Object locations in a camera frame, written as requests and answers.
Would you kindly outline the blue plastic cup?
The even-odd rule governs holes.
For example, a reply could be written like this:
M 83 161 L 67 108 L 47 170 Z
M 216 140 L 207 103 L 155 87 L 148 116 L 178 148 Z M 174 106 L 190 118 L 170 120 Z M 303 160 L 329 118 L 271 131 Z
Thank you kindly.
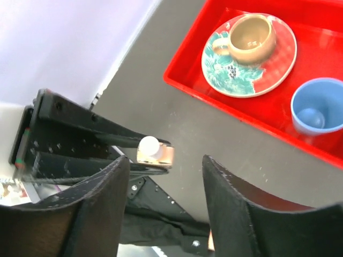
M 302 84 L 290 102 L 293 127 L 306 135 L 342 130 L 342 81 L 316 78 Z

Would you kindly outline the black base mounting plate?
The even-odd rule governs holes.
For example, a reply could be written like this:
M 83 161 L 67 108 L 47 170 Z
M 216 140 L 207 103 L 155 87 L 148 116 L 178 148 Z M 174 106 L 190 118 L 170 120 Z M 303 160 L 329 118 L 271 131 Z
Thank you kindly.
M 167 216 L 177 218 L 192 217 L 172 197 L 149 177 L 134 178 L 129 181 L 125 207 L 144 208 Z M 184 251 L 179 246 L 147 246 L 157 247 L 167 256 L 214 256 L 214 251 L 206 251 L 202 255 Z

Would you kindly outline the person's hand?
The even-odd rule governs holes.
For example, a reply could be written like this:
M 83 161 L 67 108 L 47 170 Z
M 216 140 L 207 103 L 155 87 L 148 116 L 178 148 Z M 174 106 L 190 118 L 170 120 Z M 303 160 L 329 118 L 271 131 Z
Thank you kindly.
M 210 251 L 215 251 L 212 231 L 210 231 L 210 234 L 209 234 L 209 237 L 208 237 L 208 249 Z

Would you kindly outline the black sleeved forearm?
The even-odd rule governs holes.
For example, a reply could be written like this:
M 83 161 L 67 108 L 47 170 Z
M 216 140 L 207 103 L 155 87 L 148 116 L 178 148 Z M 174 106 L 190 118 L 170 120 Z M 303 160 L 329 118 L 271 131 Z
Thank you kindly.
M 208 251 L 210 226 L 192 217 L 177 218 L 144 208 L 126 207 L 121 244 L 179 246 L 198 255 Z

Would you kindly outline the nail polish bottle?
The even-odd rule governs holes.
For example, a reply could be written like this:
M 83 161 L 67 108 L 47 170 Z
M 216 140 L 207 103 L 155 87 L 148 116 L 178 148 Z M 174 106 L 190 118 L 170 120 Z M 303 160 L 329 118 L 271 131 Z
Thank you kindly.
M 174 162 L 175 149 L 169 143 L 160 142 L 153 136 L 141 139 L 137 148 L 137 162 L 170 169 Z

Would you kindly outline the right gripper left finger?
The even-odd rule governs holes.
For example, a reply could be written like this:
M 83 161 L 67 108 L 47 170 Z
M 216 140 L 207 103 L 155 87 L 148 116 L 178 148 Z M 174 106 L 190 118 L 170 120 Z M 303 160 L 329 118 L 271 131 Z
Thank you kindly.
M 1 256 L 116 256 L 129 173 L 121 156 L 40 202 L 1 206 Z

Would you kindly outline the red plastic tray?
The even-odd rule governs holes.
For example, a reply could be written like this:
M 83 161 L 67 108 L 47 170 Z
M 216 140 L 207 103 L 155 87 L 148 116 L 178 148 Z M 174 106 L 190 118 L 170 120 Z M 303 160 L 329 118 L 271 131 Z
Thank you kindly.
M 288 77 L 273 91 L 235 99 L 211 88 L 200 60 L 210 35 L 245 12 L 271 14 L 288 24 L 297 40 L 297 58 Z M 319 77 L 342 79 L 342 1 L 207 1 L 163 76 L 167 84 L 342 167 L 341 131 L 308 137 L 297 133 L 292 125 L 292 95 L 300 85 Z

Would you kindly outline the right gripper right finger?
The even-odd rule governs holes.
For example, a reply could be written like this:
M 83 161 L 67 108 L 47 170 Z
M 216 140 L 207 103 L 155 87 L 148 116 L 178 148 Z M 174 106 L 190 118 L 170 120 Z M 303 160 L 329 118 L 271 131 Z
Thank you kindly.
M 284 200 L 208 155 L 202 167 L 216 256 L 342 256 L 342 203 Z

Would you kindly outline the beige ceramic mug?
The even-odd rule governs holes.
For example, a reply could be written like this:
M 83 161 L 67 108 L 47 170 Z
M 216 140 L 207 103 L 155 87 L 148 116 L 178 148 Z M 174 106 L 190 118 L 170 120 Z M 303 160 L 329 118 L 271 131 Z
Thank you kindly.
M 258 64 L 274 52 L 277 36 L 272 22 L 262 14 L 247 14 L 230 28 L 228 36 L 214 40 L 218 55 L 230 55 L 243 65 Z

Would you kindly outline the floral ceramic plate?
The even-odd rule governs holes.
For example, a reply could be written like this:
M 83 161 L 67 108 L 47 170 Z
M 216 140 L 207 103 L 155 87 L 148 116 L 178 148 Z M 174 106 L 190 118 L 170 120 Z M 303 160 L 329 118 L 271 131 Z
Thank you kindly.
M 243 13 L 220 25 L 208 38 L 202 53 L 202 72 L 208 84 L 217 92 L 237 98 L 260 96 L 278 87 L 291 72 L 297 56 L 297 41 L 292 29 L 283 20 L 263 14 L 272 22 L 277 44 L 269 59 L 260 64 L 242 65 L 230 55 L 220 56 L 212 43 L 229 36 L 232 26 L 247 16 Z

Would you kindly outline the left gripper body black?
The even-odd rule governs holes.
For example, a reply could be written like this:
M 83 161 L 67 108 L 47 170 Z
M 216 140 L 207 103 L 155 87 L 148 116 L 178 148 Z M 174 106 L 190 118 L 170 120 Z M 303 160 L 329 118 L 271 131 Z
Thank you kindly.
M 9 162 L 14 179 L 32 183 L 32 165 L 38 152 L 80 158 L 109 158 L 109 147 L 94 134 L 39 118 L 39 92 L 32 105 L 25 107 Z

